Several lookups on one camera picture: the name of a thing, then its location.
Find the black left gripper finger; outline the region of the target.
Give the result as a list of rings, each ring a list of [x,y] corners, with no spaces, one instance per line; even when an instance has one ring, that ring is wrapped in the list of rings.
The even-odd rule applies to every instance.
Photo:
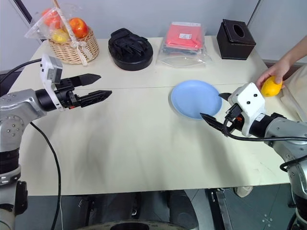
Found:
[[[98,90],[80,97],[80,107],[87,107],[106,100],[112,91]]]
[[[100,75],[87,73],[87,74],[72,77],[71,82],[74,87],[79,87],[79,86],[86,86],[86,85],[93,84],[99,79],[101,79]]]

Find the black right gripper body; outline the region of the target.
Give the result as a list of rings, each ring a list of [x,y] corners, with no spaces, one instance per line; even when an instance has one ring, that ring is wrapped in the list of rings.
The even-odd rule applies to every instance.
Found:
[[[231,134],[234,130],[242,130],[244,125],[244,118],[242,116],[242,109],[236,103],[227,111],[224,120],[224,134]]]

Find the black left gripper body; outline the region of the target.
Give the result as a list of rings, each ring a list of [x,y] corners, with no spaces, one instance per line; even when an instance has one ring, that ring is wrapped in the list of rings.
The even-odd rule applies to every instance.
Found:
[[[80,97],[73,93],[78,86],[81,86],[80,78],[65,78],[56,84],[55,94],[64,108],[72,109],[81,106]]]

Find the person's bare hand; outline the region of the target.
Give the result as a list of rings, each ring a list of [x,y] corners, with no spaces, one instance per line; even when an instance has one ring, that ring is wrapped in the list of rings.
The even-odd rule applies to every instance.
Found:
[[[274,76],[274,83],[281,84],[283,82],[284,75],[289,71],[291,63],[288,60],[279,60],[273,66],[264,71],[256,81],[256,86],[260,90],[265,81]]]

